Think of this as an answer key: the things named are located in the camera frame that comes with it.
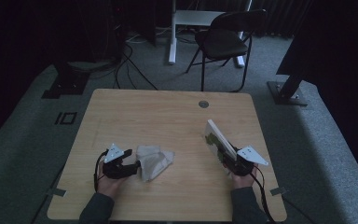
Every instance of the gray carpet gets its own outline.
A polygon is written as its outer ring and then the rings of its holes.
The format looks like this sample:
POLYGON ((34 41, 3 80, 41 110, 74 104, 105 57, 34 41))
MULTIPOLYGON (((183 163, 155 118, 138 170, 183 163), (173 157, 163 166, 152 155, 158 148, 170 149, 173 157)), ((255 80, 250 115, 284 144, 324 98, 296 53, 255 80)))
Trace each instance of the gray carpet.
MULTIPOLYGON (((129 43, 133 48, 131 59, 159 90, 199 91, 200 67, 184 73, 197 46, 178 42, 176 64, 169 65, 169 43, 168 37, 159 37, 156 46, 135 38, 129 43)), ((267 81, 287 79, 275 73, 290 43, 290 39, 280 37, 255 39, 242 92, 254 98, 278 183, 288 190, 285 198, 316 223, 358 223, 358 165, 315 86, 306 82, 300 85, 307 107, 275 105, 269 92, 267 81)), ((128 65, 129 73, 127 65, 118 72, 120 87, 134 89, 131 79, 137 89, 152 90, 128 65)), ((231 91, 240 85, 242 69, 232 62, 225 67, 208 64, 206 72, 206 91, 231 91)), ((56 76, 52 66, 42 72, 0 130, 0 224, 31 223, 33 219, 34 223, 76 223, 48 219, 51 198, 44 200, 70 153, 92 92, 112 88, 115 77, 113 71, 96 72, 91 74, 83 95, 41 99, 56 76), (73 124, 65 124, 68 120, 57 122, 65 113, 68 118, 76 113, 73 124)), ((284 223, 309 223, 290 204, 285 206, 288 218, 284 223)))

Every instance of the gray sleeve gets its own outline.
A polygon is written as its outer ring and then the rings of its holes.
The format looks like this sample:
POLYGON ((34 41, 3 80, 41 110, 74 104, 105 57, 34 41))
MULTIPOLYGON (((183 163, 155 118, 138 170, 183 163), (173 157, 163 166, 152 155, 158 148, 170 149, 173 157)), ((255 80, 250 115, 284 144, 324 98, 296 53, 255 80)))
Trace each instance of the gray sleeve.
POLYGON ((231 191, 232 223, 265 224, 266 214, 259 208, 252 188, 234 189, 231 191))
POLYGON ((101 193, 94 193, 80 214, 79 224, 106 224, 112 215, 115 202, 101 193))

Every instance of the wooden table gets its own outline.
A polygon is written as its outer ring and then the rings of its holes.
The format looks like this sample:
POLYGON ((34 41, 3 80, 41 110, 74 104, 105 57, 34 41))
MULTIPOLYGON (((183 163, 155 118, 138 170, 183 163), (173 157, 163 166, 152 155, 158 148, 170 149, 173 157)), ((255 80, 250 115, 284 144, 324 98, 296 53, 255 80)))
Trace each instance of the wooden table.
MULTIPOLYGON (((204 140, 212 119, 236 147, 252 145, 268 162, 269 153, 249 94, 192 91, 96 90, 48 210, 51 219, 78 219, 94 193, 92 175, 98 156, 112 143, 122 149, 158 145, 175 152, 174 162, 151 182, 133 175, 122 186, 114 220, 230 221, 231 180, 204 140), (208 102, 207 108, 199 106, 208 102)), ((260 165, 266 178, 269 211, 285 220, 272 164, 260 165)), ((260 204, 260 191, 254 184, 260 204)))

